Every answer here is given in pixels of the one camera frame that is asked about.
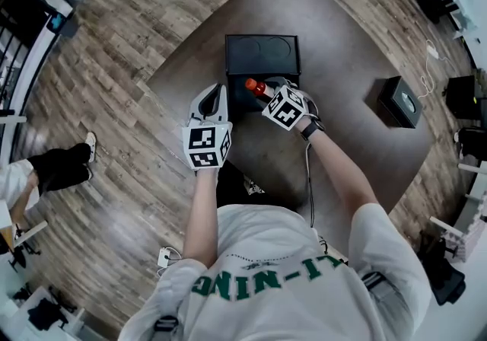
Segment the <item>black device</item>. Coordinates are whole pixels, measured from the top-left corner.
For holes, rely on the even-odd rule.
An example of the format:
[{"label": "black device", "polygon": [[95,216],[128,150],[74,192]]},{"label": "black device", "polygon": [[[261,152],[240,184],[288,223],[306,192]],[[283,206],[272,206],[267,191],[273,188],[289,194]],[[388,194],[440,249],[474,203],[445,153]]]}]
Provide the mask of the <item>black device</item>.
[{"label": "black device", "polygon": [[474,76],[455,77],[448,81],[447,106],[457,119],[480,120],[477,97],[481,98],[482,92]]},{"label": "black device", "polygon": [[228,79],[229,110],[232,121],[246,112],[262,111],[251,91],[248,78],[282,86],[282,77],[299,86],[301,58],[295,35],[227,35],[225,65]]},{"label": "black device", "polygon": [[401,76],[388,78],[379,101],[401,127],[414,129],[422,112],[422,105]]}]

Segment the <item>black chair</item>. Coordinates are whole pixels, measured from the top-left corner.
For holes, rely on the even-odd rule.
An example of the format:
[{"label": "black chair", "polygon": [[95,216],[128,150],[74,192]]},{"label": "black chair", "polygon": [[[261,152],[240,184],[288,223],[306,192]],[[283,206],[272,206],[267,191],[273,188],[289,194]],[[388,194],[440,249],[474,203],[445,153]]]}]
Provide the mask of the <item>black chair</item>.
[{"label": "black chair", "polygon": [[418,257],[425,268],[436,302],[440,306],[446,302],[454,304],[466,288],[465,275],[453,268],[444,258],[446,251],[452,250],[447,248],[443,238],[437,239],[422,234]]},{"label": "black chair", "polygon": [[453,0],[416,0],[426,17],[434,24],[440,23],[440,17],[456,11],[458,5]]}]

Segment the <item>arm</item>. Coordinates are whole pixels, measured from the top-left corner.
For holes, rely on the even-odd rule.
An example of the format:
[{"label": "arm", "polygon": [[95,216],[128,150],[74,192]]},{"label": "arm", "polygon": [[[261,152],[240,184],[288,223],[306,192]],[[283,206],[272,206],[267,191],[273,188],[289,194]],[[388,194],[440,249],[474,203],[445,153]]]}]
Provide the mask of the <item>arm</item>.
[{"label": "arm", "polygon": [[27,183],[25,184],[24,190],[10,210],[12,223],[21,223],[22,217],[24,216],[25,208],[27,207],[27,203],[29,202],[30,194],[38,185],[39,178],[37,177],[35,170],[33,170],[27,178]]},{"label": "arm", "polygon": [[193,205],[184,238],[183,257],[210,268],[217,260],[218,221],[216,214],[216,169],[196,174]]},{"label": "arm", "polygon": [[[295,128],[301,132],[309,124],[310,119],[304,117]],[[309,141],[351,217],[360,206],[377,203],[367,177],[327,134],[315,131]]]}]

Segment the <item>floor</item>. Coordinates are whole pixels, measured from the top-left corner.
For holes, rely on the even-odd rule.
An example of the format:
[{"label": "floor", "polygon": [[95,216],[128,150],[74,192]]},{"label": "floor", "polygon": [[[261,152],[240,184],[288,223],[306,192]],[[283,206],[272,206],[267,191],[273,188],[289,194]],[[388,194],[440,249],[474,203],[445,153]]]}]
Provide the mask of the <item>floor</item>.
[{"label": "floor", "polygon": [[[49,222],[32,259],[48,282],[108,323],[114,332],[150,295],[161,246],[182,247],[194,174],[180,143],[182,119],[146,86],[155,69],[227,0],[84,0],[80,29],[61,39],[27,103],[15,157],[67,148],[88,130],[98,138],[89,183],[50,193],[27,220]],[[404,197],[391,212],[417,242],[428,216],[449,219],[471,175],[456,168],[451,141],[459,123],[444,105],[447,78],[471,72],[450,38],[448,20],[434,26],[415,0],[336,0],[372,37],[414,92],[424,93],[425,41],[446,62],[432,62],[437,80],[422,100],[435,143]]]}]

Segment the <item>person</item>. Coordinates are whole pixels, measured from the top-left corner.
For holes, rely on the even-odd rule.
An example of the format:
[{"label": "person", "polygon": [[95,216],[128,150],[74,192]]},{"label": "person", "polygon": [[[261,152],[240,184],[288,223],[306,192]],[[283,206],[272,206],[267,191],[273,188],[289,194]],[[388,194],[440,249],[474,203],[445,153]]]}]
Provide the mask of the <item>person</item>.
[{"label": "person", "polygon": [[288,209],[217,208],[217,171],[199,170],[182,259],[162,273],[120,341],[412,337],[431,298],[425,271],[359,167],[315,125],[305,116],[295,128],[349,215],[349,264],[324,254]]},{"label": "person", "polygon": [[44,192],[62,190],[91,179],[86,165],[94,161],[95,134],[89,132],[83,143],[69,150],[51,149],[13,162],[0,169],[0,212],[9,212],[13,224],[34,206]]}]

